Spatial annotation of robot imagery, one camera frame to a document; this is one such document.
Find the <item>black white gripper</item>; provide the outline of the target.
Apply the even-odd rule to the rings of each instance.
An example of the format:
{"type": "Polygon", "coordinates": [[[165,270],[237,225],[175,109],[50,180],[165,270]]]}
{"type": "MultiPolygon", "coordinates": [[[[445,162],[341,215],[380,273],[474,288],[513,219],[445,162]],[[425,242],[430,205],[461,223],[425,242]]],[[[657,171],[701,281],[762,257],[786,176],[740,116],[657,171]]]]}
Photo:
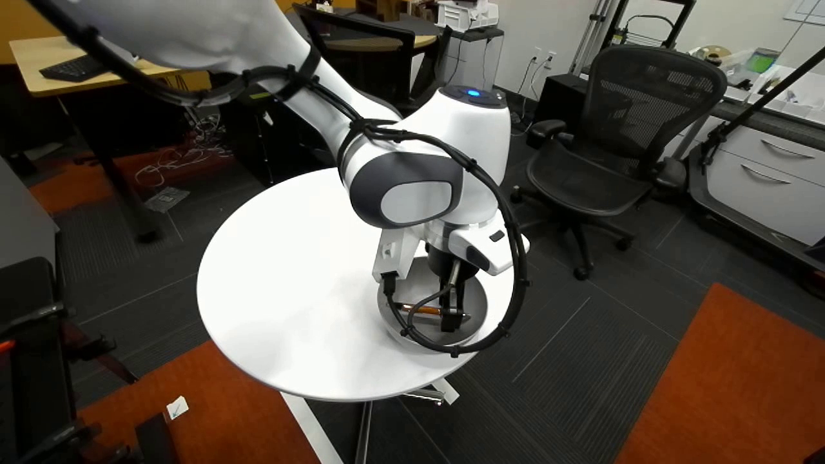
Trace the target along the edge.
{"type": "Polygon", "coordinates": [[[398,273],[401,278],[410,276],[415,252],[430,246],[447,257],[460,257],[460,267],[442,281],[442,330],[455,332],[473,314],[473,278],[479,270],[497,276],[512,268],[512,246],[504,219],[488,219],[479,225],[450,225],[429,223],[403,230],[384,230],[380,236],[380,248],[374,257],[371,276],[381,278],[384,273],[398,273]]]}

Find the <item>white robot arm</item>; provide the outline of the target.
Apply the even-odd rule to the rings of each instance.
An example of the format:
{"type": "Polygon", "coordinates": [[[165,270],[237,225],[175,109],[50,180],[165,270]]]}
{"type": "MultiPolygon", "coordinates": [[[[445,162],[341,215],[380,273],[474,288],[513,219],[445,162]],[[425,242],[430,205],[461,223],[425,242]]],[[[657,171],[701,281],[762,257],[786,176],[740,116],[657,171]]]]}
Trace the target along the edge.
{"type": "Polygon", "coordinates": [[[491,91],[442,86],[414,113],[353,87],[271,0],[32,0],[75,47],[178,105],[269,93],[330,151],[360,219],[381,232],[374,276],[384,310],[419,332],[403,301],[414,250],[430,252],[425,305],[447,332],[469,317],[468,281],[512,268],[501,179],[512,111],[491,91]]]}

